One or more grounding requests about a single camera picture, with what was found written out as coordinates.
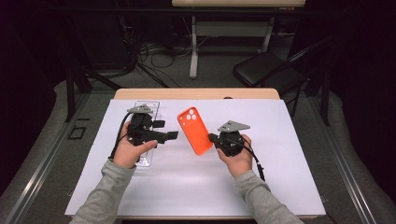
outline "person's right hand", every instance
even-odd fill
[[[245,143],[245,147],[250,148],[250,138],[244,134],[242,134],[242,137],[248,142]],[[246,149],[242,149],[238,155],[233,157],[227,157],[220,148],[217,148],[217,150],[219,153],[219,158],[227,164],[228,170],[234,178],[243,174],[244,172],[251,170],[252,156]]]

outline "person's left hand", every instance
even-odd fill
[[[132,168],[134,164],[139,159],[140,155],[149,151],[150,149],[157,146],[157,140],[152,140],[143,145],[135,147],[128,141],[128,125],[130,121],[126,122],[121,130],[120,137],[122,139],[119,141],[119,145],[117,146],[116,154],[114,155],[113,162],[119,166],[125,168]]]

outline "gray sleeve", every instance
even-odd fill
[[[102,168],[102,179],[70,223],[113,223],[134,170],[107,161]]]
[[[235,185],[257,223],[303,223],[271,193],[268,185],[253,171],[238,176]]]

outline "table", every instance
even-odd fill
[[[303,7],[305,0],[172,0],[174,7]],[[197,78],[198,48],[197,36],[263,36],[262,48],[265,52],[274,27],[274,19],[268,21],[197,21],[191,22],[191,67],[190,78]]]
[[[179,128],[179,112],[194,105],[210,133],[228,119],[246,123],[243,131],[264,167],[274,195],[299,217],[324,216],[323,204],[304,158],[289,112],[273,89],[121,89],[105,114],[65,214],[73,216],[101,178],[126,109],[137,100],[159,101],[162,132],[177,140],[154,150],[150,167],[137,167],[120,203],[122,219],[252,218],[233,178],[214,148],[196,156]]]

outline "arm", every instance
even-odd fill
[[[134,164],[141,154],[157,146],[156,140],[133,146],[126,137],[128,124],[121,130],[114,160],[105,163],[102,179],[70,223],[113,223],[116,219],[122,195],[136,168]]]
[[[251,140],[242,135],[249,147]],[[241,194],[254,219],[263,223],[303,223],[285,204],[282,204],[270,191],[268,185],[252,171],[252,156],[242,150],[234,157],[227,157],[218,149],[219,158],[227,164],[230,174],[234,177],[235,186]]]

